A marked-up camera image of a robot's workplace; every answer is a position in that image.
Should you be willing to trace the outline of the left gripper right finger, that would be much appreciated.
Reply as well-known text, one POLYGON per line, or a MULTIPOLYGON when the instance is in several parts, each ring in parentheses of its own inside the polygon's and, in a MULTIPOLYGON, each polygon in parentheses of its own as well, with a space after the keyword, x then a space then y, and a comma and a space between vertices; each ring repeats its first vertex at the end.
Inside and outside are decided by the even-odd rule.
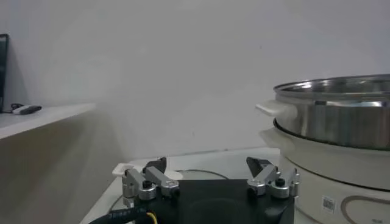
POLYGON ((300 175, 296 168, 280 170, 266 159, 247 157, 252 174, 247 180, 248 190, 256 197, 270 194, 277 199, 296 197, 299 193, 300 175))

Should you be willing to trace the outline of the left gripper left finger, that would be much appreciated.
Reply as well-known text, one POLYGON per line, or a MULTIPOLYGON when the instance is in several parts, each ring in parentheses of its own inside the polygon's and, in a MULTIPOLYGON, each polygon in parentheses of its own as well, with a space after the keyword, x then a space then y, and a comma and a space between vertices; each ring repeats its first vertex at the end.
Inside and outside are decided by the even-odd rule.
POLYGON ((165 174, 166 165, 166 157, 147 162, 141 170, 130 164, 122 165, 123 204, 132 207, 157 198, 178 199, 179 181, 165 174))

